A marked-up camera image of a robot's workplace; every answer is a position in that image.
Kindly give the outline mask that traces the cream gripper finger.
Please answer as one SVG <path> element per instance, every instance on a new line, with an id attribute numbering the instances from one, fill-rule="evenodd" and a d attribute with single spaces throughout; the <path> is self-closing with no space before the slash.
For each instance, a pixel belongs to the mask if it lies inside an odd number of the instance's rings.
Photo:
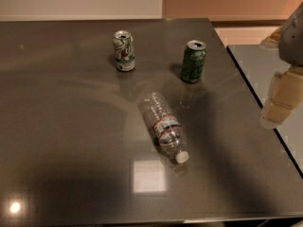
<path id="1" fill-rule="evenodd" d="M 261 41 L 260 45 L 267 48 L 278 48 L 278 43 L 281 35 L 282 27 L 280 26 L 264 40 Z"/>
<path id="2" fill-rule="evenodd" d="M 259 120 L 265 129 L 281 125 L 303 101 L 303 67 L 292 65 L 283 73 L 275 72 Z"/>

